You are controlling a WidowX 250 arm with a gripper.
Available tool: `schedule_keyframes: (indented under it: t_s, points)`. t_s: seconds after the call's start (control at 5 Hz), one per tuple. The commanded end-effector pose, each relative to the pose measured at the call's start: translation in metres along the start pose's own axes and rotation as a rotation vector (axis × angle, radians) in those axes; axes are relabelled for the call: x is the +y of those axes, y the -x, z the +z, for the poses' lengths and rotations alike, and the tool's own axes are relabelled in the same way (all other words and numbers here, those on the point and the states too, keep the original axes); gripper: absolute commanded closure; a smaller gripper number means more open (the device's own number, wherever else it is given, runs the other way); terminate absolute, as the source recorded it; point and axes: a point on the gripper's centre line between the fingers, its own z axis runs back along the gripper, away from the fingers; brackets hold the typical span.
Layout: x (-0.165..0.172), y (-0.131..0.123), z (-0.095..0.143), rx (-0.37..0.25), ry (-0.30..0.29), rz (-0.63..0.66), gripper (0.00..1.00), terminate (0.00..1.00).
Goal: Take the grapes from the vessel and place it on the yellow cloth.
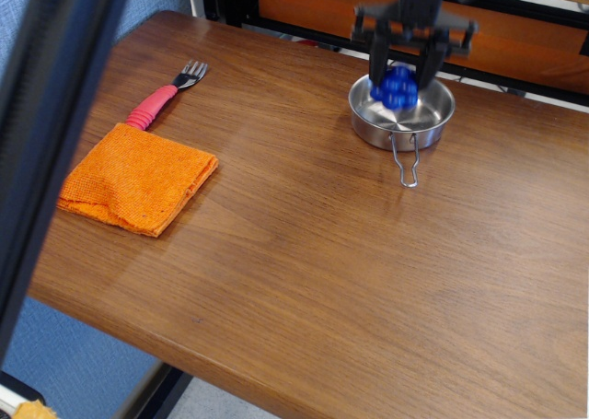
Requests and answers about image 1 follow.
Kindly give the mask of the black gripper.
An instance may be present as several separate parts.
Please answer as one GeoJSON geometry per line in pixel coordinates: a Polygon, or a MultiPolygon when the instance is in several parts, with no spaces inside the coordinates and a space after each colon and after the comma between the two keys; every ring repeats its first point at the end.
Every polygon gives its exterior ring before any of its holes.
{"type": "MultiPolygon", "coordinates": [[[[415,82],[419,90],[434,80],[452,53],[468,54],[479,24],[442,8],[444,0],[396,0],[354,9],[352,40],[370,44],[369,77],[379,87],[387,71],[390,46],[418,49],[415,82]]],[[[470,0],[457,0],[467,3],[470,0]]]]}

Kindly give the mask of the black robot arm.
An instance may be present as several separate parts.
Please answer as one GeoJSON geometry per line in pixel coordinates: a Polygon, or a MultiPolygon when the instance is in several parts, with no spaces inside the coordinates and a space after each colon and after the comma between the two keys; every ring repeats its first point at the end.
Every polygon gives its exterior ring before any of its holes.
{"type": "MultiPolygon", "coordinates": [[[[427,87],[478,23],[444,0],[358,6],[354,41],[380,82],[392,46],[417,48],[427,87]]],[[[126,0],[29,0],[1,81],[1,345],[7,348],[126,0]]]]}

